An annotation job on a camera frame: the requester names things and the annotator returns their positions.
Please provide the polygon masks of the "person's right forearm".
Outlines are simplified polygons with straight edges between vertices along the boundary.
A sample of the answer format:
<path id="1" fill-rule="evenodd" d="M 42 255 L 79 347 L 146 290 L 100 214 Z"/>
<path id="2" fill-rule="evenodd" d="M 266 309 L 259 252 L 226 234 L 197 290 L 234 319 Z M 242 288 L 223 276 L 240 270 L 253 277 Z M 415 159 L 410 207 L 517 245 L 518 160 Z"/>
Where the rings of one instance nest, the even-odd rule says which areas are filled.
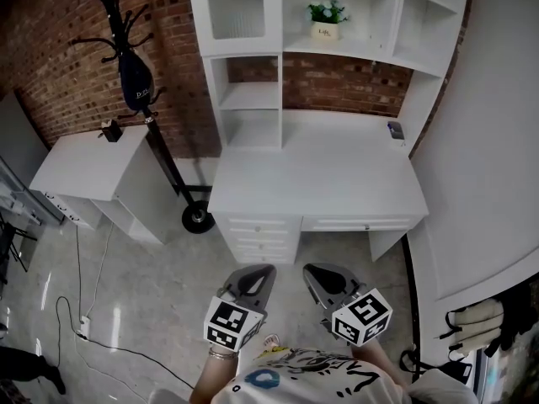
<path id="1" fill-rule="evenodd" d="M 351 353 L 355 359 L 366 361 L 385 371 L 392 380 L 402 388 L 408 387 L 408 382 L 403 377 L 400 369 L 389 359 L 376 338 L 373 338 L 361 346 L 350 345 Z"/>

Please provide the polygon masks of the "black jacket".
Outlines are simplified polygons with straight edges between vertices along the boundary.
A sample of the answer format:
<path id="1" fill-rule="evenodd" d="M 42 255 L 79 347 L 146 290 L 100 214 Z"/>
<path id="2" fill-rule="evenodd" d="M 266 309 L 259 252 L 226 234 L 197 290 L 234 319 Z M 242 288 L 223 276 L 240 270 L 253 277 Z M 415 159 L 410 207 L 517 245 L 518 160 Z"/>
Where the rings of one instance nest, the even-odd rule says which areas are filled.
<path id="1" fill-rule="evenodd" d="M 528 332 L 539 320 L 531 299 L 531 290 L 524 287 L 519 290 L 505 291 L 495 297 L 502 304 L 504 317 L 500 335 L 484 350 L 487 357 L 492 357 L 499 349 L 508 351 L 517 335 Z"/>

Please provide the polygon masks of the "person's left forearm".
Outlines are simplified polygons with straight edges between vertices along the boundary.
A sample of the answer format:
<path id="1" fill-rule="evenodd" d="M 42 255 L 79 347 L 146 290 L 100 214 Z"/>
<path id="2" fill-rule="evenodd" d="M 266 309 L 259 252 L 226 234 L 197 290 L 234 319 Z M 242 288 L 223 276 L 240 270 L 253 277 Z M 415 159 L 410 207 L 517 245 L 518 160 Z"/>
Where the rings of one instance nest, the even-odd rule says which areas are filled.
<path id="1" fill-rule="evenodd" d="M 189 397 L 189 404 L 211 404 L 212 399 L 235 377 L 238 353 L 210 347 L 200 378 Z"/>

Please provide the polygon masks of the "person's printed white shirt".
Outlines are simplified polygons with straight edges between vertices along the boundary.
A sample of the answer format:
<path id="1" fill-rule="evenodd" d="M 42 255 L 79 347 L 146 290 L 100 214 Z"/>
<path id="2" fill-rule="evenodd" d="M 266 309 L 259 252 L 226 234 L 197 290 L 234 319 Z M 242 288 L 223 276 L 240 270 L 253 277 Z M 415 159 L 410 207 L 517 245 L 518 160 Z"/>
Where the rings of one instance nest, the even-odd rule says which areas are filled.
<path id="1" fill-rule="evenodd" d="M 189 404 L 155 390 L 148 404 Z M 439 370 L 407 388 L 350 354 L 315 348 L 265 348 L 212 399 L 211 404 L 478 404 L 474 392 Z"/>

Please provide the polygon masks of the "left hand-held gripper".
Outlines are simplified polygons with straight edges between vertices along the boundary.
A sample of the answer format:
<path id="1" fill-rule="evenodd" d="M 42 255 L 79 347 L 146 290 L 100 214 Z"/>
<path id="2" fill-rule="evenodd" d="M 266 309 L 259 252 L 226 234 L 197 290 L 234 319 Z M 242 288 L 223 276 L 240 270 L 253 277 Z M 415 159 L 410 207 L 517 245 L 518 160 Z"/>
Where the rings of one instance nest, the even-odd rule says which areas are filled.
<path id="1" fill-rule="evenodd" d="M 234 271 L 211 299 L 203 338 L 231 351 L 240 351 L 262 327 L 277 275 L 272 264 L 254 264 Z"/>

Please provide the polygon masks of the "grey partition panel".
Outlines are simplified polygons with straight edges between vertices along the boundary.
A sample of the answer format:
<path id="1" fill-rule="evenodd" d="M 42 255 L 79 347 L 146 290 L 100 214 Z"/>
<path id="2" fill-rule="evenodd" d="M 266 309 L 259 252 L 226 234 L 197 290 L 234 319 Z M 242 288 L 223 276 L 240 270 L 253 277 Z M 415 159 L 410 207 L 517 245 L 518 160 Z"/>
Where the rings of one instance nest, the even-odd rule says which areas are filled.
<path id="1" fill-rule="evenodd" d="M 30 185 L 48 149 L 15 93 L 0 100 L 0 206 L 35 224 L 58 226 L 63 214 Z"/>

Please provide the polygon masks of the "cream backpack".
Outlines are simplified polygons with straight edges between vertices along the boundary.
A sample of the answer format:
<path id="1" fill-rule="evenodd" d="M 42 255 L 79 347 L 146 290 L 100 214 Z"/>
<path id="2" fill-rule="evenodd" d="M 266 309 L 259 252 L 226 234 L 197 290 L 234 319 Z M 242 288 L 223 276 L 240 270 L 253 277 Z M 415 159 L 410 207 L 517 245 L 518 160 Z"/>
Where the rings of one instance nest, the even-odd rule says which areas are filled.
<path id="1" fill-rule="evenodd" d="M 471 352 L 488 347 L 501 336 L 504 308 L 501 302 L 490 298 L 448 311 L 445 321 L 448 331 L 441 334 L 439 339 L 452 338 L 449 353 L 456 352 L 467 357 Z"/>

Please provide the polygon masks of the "black pouch bag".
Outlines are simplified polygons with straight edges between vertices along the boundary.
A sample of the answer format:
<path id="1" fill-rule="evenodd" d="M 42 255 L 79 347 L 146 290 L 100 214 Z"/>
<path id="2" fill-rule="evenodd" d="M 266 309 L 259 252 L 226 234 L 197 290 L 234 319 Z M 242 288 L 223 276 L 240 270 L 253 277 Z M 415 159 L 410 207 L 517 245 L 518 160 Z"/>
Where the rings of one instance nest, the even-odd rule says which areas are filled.
<path id="1" fill-rule="evenodd" d="M 472 371 L 472 364 L 465 363 L 463 360 L 464 358 L 448 359 L 446 363 L 434 366 L 421 361 L 419 348 L 415 347 L 404 350 L 401 353 L 399 367 L 401 370 L 411 373 L 413 380 L 418 380 L 421 375 L 426 374 L 430 370 L 437 369 L 452 379 L 466 384 Z"/>

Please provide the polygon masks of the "pink checkered cloth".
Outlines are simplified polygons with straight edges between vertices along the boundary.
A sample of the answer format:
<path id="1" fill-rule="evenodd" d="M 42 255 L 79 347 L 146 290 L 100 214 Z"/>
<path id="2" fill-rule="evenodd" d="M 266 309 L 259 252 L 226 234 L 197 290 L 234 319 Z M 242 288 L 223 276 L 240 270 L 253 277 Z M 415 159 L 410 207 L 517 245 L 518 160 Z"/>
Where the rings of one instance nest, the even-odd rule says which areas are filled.
<path id="1" fill-rule="evenodd" d="M 7 379 L 0 379 L 0 404 L 32 404 L 19 388 Z"/>

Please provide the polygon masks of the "black metal folding stand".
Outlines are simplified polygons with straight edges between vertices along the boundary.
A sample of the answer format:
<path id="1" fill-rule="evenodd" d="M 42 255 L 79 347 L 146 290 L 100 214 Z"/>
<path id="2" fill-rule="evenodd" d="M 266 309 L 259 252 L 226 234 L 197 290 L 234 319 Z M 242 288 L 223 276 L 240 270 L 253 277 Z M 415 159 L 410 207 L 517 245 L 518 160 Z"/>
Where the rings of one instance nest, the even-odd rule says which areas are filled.
<path id="1" fill-rule="evenodd" d="M 28 268 L 24 265 L 21 255 L 14 245 L 15 237 L 21 237 L 23 240 L 27 239 L 32 242 L 38 241 L 26 230 L 7 222 L 0 213 L 0 267 L 12 258 L 22 266 L 25 272 L 28 272 Z"/>

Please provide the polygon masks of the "black coat rack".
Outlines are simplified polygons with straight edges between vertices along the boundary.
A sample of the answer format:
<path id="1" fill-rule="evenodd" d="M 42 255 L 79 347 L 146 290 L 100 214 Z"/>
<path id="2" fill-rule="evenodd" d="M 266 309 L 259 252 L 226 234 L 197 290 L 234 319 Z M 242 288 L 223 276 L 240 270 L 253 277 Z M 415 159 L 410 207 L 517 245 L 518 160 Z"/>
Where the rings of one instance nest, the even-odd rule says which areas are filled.
<path id="1" fill-rule="evenodd" d="M 82 43 L 103 43 L 110 46 L 114 51 L 114 54 L 112 56 L 102 58 L 101 61 L 103 63 L 118 61 L 119 72 L 120 56 L 126 51 L 135 52 L 135 48 L 143 45 L 154 37 L 154 34 L 150 33 L 143 40 L 137 43 L 131 43 L 129 39 L 131 28 L 139 17 L 149 8 L 149 6 L 147 4 L 144 5 L 137 13 L 133 13 L 131 10 L 127 11 L 126 13 L 122 13 L 120 11 L 120 0 L 99 1 L 103 4 L 104 10 L 107 14 L 112 39 L 107 40 L 101 37 L 84 39 L 76 38 L 71 40 L 70 43 L 72 45 Z M 204 199 L 196 200 L 193 198 L 188 185 L 185 184 L 180 171 L 173 161 L 172 154 L 168 149 L 163 135 L 158 127 L 157 121 L 155 120 L 157 113 L 150 110 L 150 107 L 157 102 L 162 92 L 163 90 L 161 88 L 158 90 L 154 89 L 153 82 L 153 94 L 149 106 L 141 111 L 131 110 L 131 114 L 124 114 L 119 118 L 129 119 L 137 116 L 138 114 L 142 114 L 144 116 L 144 123 L 149 130 L 152 143 L 157 149 L 157 158 L 162 161 L 165 171 L 172 177 L 172 186 L 174 191 L 176 194 L 182 195 L 187 203 L 186 207 L 184 208 L 184 212 L 182 213 L 182 224 L 184 229 L 192 234 L 203 234 L 209 231 L 215 225 L 215 220 L 208 210 L 209 202 Z"/>

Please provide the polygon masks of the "white desk with hutch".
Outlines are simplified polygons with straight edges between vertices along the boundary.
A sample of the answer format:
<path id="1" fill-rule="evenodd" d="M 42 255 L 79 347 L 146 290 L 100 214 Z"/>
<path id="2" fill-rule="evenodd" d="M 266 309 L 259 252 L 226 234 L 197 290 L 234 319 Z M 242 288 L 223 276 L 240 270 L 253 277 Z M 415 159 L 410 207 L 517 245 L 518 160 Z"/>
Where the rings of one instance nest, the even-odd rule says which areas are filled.
<path id="1" fill-rule="evenodd" d="M 222 145 L 209 209 L 235 259 L 296 259 L 304 217 L 409 218 L 405 230 L 359 231 L 379 258 L 427 216 L 409 157 L 442 93 L 467 0 L 338 0 L 350 20 L 338 40 L 317 40 L 307 6 L 323 1 L 282 0 L 280 53 L 201 56 Z M 286 221 L 288 232 L 230 231 L 229 218 Z M 238 237 L 290 246 L 237 250 Z"/>

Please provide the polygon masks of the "dark navy cap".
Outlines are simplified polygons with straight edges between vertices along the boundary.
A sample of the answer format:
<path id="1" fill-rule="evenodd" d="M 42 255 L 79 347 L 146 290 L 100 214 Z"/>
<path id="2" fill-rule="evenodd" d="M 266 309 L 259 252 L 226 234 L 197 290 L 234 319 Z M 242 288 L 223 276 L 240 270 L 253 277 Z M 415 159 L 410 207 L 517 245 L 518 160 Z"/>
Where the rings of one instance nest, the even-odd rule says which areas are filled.
<path id="1" fill-rule="evenodd" d="M 120 83 L 125 103 L 132 111 L 147 108 L 153 94 L 152 73 L 144 61 L 133 51 L 119 58 Z"/>

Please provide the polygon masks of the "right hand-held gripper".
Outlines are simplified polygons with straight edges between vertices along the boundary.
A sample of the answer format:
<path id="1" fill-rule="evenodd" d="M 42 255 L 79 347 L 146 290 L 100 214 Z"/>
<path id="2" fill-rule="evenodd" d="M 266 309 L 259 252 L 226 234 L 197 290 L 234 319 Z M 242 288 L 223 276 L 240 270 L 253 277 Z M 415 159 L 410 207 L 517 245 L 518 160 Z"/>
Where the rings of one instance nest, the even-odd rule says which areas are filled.
<path id="1" fill-rule="evenodd" d="M 334 297 L 349 295 L 359 286 L 350 270 L 332 263 L 308 263 L 302 272 L 315 303 L 323 308 L 332 306 Z M 392 313 L 387 300 L 374 288 L 344 299 L 330 313 L 328 330 L 336 339 L 361 347 L 387 330 Z"/>

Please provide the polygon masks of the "black pen holder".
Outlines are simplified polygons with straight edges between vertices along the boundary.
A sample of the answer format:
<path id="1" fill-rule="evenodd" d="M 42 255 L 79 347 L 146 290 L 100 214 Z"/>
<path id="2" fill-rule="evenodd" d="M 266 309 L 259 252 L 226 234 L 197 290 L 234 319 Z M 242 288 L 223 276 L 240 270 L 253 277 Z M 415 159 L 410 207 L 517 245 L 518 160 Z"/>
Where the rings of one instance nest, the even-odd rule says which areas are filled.
<path id="1" fill-rule="evenodd" d="M 108 142 L 117 142 L 122 137 L 122 129 L 116 120 L 106 120 L 101 123 L 102 136 Z"/>

